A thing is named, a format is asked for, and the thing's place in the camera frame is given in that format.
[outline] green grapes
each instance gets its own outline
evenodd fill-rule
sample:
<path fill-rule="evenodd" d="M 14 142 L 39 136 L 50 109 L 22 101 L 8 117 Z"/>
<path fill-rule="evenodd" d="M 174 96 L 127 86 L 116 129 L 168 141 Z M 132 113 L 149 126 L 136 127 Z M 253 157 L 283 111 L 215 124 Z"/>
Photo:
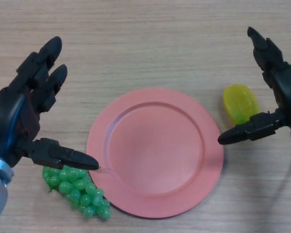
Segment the green grapes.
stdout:
<path fill-rule="evenodd" d="M 80 204 L 83 206 L 88 206 L 91 203 L 91 196 L 89 196 L 88 194 L 83 194 L 80 197 Z"/>
<path fill-rule="evenodd" d="M 94 196 L 96 193 L 96 186 L 93 183 L 88 183 L 85 187 L 85 191 L 87 194 Z"/>
<path fill-rule="evenodd" d="M 62 194 L 68 194 L 72 191 L 73 185 L 67 181 L 63 181 L 59 184 L 58 191 Z"/>
<path fill-rule="evenodd" d="M 42 177 L 50 190 L 55 189 L 70 202 L 71 209 L 78 210 L 86 218 L 111 217 L 110 202 L 104 192 L 93 183 L 89 173 L 83 169 L 64 166 L 63 169 L 43 167 Z"/>
<path fill-rule="evenodd" d="M 81 179 L 81 180 L 77 180 L 73 182 L 73 186 L 77 189 L 77 190 L 83 190 L 86 187 L 86 182 L 85 180 Z"/>

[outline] wood grain surface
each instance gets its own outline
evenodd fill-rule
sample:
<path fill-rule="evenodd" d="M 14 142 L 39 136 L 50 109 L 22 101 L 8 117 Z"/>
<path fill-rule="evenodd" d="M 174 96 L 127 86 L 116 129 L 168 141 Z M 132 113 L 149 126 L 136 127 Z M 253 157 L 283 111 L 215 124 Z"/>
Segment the wood grain surface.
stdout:
<path fill-rule="evenodd" d="M 270 37 L 291 63 L 291 0 L 0 0 L 0 89 L 53 36 L 63 40 L 56 65 L 68 78 L 38 137 L 85 151 L 90 126 L 111 101 L 132 90 L 166 87 L 202 103 L 220 130 L 231 125 L 224 87 L 248 85 L 263 111 L 276 108 L 252 55 L 248 26 Z M 289 129 L 225 147 L 227 163 L 212 194 L 164 220 L 127 216 L 85 221 L 56 192 L 42 168 L 14 168 L 0 233 L 291 233 Z"/>

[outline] grape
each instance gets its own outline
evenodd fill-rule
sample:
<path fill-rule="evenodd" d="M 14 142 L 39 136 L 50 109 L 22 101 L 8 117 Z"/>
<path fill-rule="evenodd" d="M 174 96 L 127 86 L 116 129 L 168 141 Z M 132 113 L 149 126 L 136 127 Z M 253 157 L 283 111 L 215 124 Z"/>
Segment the grape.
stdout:
<path fill-rule="evenodd" d="M 110 202 L 107 199 L 104 199 L 102 202 L 102 206 L 110 207 Z"/>
<path fill-rule="evenodd" d="M 78 169 L 78 178 L 84 178 L 87 174 L 87 171 L 86 170 L 83 170 L 83 169 Z"/>
<path fill-rule="evenodd" d="M 111 210 L 106 206 L 99 207 L 97 213 L 102 219 L 108 219 L 111 217 Z"/>
<path fill-rule="evenodd" d="M 43 176 L 43 180 L 44 180 L 45 182 L 46 182 L 47 180 L 50 179 L 50 175 L 49 175 L 49 173 L 43 173 L 42 176 Z"/>
<path fill-rule="evenodd" d="M 57 176 L 58 173 L 59 173 L 59 169 L 55 169 L 55 168 L 50 168 L 50 169 L 49 169 L 49 174 L 50 174 L 51 176 Z"/>
<path fill-rule="evenodd" d="M 50 170 L 51 170 L 51 168 L 48 166 L 43 167 L 43 172 L 45 172 L 45 173 L 49 173 Z"/>
<path fill-rule="evenodd" d="M 88 183 L 85 187 L 85 191 L 88 195 L 95 195 L 96 194 L 96 186 L 93 183 Z"/>
<path fill-rule="evenodd" d="M 59 184 L 59 192 L 63 194 L 68 194 L 72 191 L 73 185 L 69 182 L 63 181 Z"/>
<path fill-rule="evenodd" d="M 73 183 L 73 186 L 77 189 L 77 190 L 83 190 L 85 189 L 86 183 L 85 180 L 77 180 Z"/>
<path fill-rule="evenodd" d="M 84 180 L 85 180 L 86 183 L 91 183 L 92 182 L 92 178 L 88 174 L 86 174 L 86 176 L 84 177 Z"/>
<path fill-rule="evenodd" d="M 70 171 L 69 171 L 69 180 L 71 182 L 74 182 L 78 179 L 78 170 L 75 169 L 75 168 L 72 168 Z"/>
<path fill-rule="evenodd" d="M 84 211 L 85 208 L 86 208 L 86 206 L 84 206 L 84 205 L 80 205 L 80 206 L 79 206 L 79 211 L 80 211 L 80 213 L 83 214 L 83 211 Z"/>
<path fill-rule="evenodd" d="M 66 198 L 67 201 L 71 201 L 70 200 L 71 199 L 71 195 L 70 194 L 67 194 L 65 198 Z"/>
<path fill-rule="evenodd" d="M 69 181 L 69 172 L 67 170 L 61 170 L 58 177 L 61 181 Z"/>
<path fill-rule="evenodd" d="M 103 204 L 103 198 L 102 196 L 96 196 L 93 198 L 92 204 L 94 206 L 101 206 Z"/>
<path fill-rule="evenodd" d="M 85 217 L 92 217 L 96 214 L 96 208 L 94 206 L 87 206 L 83 210 L 83 214 Z"/>
<path fill-rule="evenodd" d="M 60 180 L 58 176 L 52 176 L 48 182 L 51 188 L 56 188 L 60 184 Z"/>
<path fill-rule="evenodd" d="M 88 206 L 91 203 L 91 196 L 89 196 L 88 194 L 83 194 L 80 197 L 80 204 L 83 206 Z"/>
<path fill-rule="evenodd" d="M 69 195 L 70 195 L 70 201 L 72 202 L 78 201 L 81 197 L 81 193 L 77 189 L 73 189 Z"/>
<path fill-rule="evenodd" d="M 70 170 L 70 167 L 65 165 L 65 166 L 63 167 L 63 170 L 65 170 L 65 171 L 69 171 L 69 170 Z"/>
<path fill-rule="evenodd" d="M 97 188 L 94 195 L 103 197 L 104 192 L 103 192 L 103 190 L 101 188 Z"/>
<path fill-rule="evenodd" d="M 78 208 L 79 208 L 79 202 L 78 201 L 71 203 L 71 209 L 77 210 Z"/>

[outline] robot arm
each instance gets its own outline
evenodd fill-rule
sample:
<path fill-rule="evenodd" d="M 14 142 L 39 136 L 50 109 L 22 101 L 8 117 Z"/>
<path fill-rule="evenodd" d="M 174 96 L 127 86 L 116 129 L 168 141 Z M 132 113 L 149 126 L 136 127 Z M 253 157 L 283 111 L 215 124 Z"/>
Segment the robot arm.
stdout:
<path fill-rule="evenodd" d="M 284 126 L 291 129 L 291 64 L 284 61 L 282 52 L 269 38 L 264 39 L 251 27 L 247 34 L 253 42 L 253 56 L 263 71 L 264 81 L 274 92 L 278 108 L 271 114 L 256 114 L 248 122 L 222 133 L 218 138 L 222 145 L 255 141 L 275 134 Z"/>
<path fill-rule="evenodd" d="M 0 215 L 8 199 L 12 168 L 22 157 L 34 164 L 61 169 L 64 165 L 96 170 L 98 161 L 91 156 L 59 145 L 49 138 L 34 140 L 40 131 L 40 115 L 56 102 L 67 77 L 61 65 L 50 75 L 62 49 L 60 37 L 54 37 L 41 50 L 32 52 L 16 70 L 17 76 L 0 91 Z"/>

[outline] robotic hand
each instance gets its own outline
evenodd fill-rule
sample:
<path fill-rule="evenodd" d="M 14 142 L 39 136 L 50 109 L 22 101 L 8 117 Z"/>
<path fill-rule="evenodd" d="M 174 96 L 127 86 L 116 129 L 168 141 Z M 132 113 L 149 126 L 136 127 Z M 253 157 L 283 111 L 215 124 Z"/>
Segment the robotic hand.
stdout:
<path fill-rule="evenodd" d="M 56 140 L 34 140 L 40 130 L 40 114 L 48 112 L 56 102 L 55 96 L 67 77 L 65 65 L 49 75 L 61 49 L 62 41 L 55 37 L 38 53 L 32 52 L 16 70 L 17 76 L 9 86 L 0 91 L 0 216 L 8 199 L 12 168 L 22 157 L 59 169 L 64 165 L 86 170 L 99 168 L 91 156 L 61 147 Z"/>
<path fill-rule="evenodd" d="M 258 140 L 284 126 L 291 129 L 291 65 L 283 60 L 280 49 L 269 38 L 264 39 L 251 27 L 247 33 L 253 42 L 253 56 L 263 71 L 264 81 L 274 92 L 278 108 L 271 114 L 256 114 L 248 122 L 222 133 L 218 138 L 222 145 Z"/>

